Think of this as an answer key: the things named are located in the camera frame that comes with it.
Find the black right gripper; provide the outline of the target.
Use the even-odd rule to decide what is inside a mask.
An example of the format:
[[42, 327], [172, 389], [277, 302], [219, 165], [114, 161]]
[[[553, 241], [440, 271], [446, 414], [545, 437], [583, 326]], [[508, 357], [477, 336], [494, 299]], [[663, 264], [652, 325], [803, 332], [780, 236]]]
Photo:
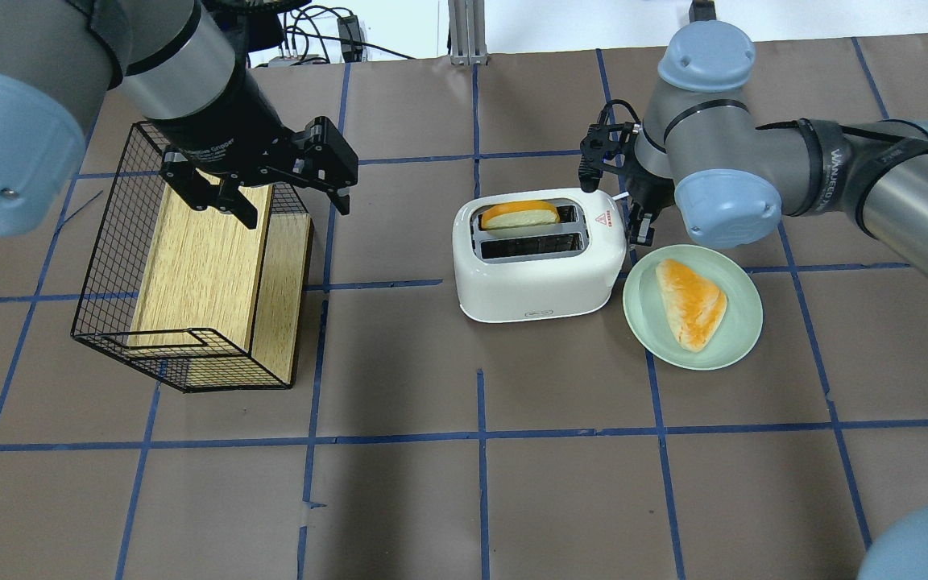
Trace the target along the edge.
[[[674, 205], [673, 172], [666, 151], [644, 136], [634, 122], [623, 122], [615, 139], [615, 125], [596, 122], [589, 125], [579, 144], [579, 188], [585, 193], [599, 189], [605, 172], [623, 177], [629, 193], [627, 238], [631, 247], [654, 245], [654, 223], [662, 210]], [[614, 164], [623, 156], [621, 166]]]

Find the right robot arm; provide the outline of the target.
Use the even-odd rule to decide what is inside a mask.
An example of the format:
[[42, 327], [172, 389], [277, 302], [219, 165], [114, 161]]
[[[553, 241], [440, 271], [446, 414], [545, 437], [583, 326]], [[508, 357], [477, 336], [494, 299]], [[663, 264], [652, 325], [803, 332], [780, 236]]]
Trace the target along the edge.
[[743, 262], [764, 332], [706, 385], [664, 359], [654, 396], [670, 525], [689, 579], [891, 578], [928, 572], [928, 122], [895, 120], [861, 51], [810, 73], [752, 75], [730, 23], [689, 23], [607, 96], [590, 144], [597, 185], [629, 193], [633, 259], [700, 245]]

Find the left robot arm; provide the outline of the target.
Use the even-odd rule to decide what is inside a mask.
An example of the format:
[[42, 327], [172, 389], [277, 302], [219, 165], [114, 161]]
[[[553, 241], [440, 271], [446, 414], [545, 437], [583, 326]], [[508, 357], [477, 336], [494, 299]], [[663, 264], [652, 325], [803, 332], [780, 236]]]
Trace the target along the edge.
[[80, 168], [121, 89], [170, 142], [159, 175], [197, 212], [254, 229], [244, 187], [284, 183], [350, 212], [358, 156], [330, 118], [284, 127], [216, 18], [298, 1], [0, 1], [0, 236], [26, 234]]

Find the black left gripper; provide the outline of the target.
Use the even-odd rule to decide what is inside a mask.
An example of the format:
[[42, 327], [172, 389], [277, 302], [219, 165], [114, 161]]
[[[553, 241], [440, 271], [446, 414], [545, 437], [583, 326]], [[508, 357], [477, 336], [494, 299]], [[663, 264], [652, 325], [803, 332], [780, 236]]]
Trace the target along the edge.
[[[258, 210], [240, 187], [287, 181], [323, 192], [339, 214], [350, 213], [347, 190], [358, 183], [358, 155], [338, 125], [315, 117], [302, 130], [284, 127], [247, 71], [234, 71], [202, 110], [148, 121], [177, 148], [164, 151], [159, 176], [194, 212], [214, 208], [255, 229]], [[221, 179], [213, 184], [203, 173]]]

